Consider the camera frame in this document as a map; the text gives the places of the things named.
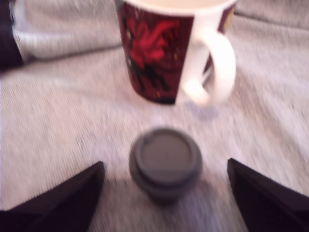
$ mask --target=fleece blanket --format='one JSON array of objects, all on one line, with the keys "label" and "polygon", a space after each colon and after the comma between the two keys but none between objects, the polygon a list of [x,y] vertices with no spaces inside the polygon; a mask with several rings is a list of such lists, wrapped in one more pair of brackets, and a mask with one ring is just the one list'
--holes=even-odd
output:
[{"label": "fleece blanket", "polygon": [[[98,160],[108,171],[90,232],[246,232],[229,158],[309,195],[308,9],[307,0],[240,0],[226,34],[235,88],[199,108],[133,91],[112,0],[17,0],[14,34],[35,59],[1,73],[1,209]],[[154,205],[129,175],[131,144],[155,127],[188,133],[203,156],[197,187],[173,208]]]}]

